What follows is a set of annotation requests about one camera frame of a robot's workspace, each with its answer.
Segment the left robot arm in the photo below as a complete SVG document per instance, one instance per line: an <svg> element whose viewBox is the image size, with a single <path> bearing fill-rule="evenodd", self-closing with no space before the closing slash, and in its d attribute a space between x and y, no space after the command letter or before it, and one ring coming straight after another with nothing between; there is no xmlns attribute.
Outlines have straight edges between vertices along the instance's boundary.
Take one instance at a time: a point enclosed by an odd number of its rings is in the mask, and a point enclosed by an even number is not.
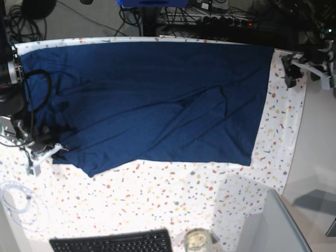
<svg viewBox="0 0 336 252"><path fill-rule="evenodd" d="M325 90L335 88L335 1L270 1L302 32L307 42L294 45L281 61L285 83L293 88L303 78L303 70L319 80Z"/></svg>

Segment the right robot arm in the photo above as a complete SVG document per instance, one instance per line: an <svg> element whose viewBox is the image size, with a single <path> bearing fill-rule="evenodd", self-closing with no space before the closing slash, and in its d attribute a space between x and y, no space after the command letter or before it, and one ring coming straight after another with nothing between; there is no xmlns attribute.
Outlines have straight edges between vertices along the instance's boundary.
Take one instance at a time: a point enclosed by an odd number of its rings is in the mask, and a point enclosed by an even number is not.
<svg viewBox="0 0 336 252"><path fill-rule="evenodd" d="M28 78L42 75L46 79L47 92L43 102L33 106ZM8 37L8 21L5 3L1 1L1 137L9 141L8 147L27 147L35 153L50 151L57 146L49 129L42 133L36 126L36 113L51 95L51 77L44 70L24 72L17 49Z"/></svg>

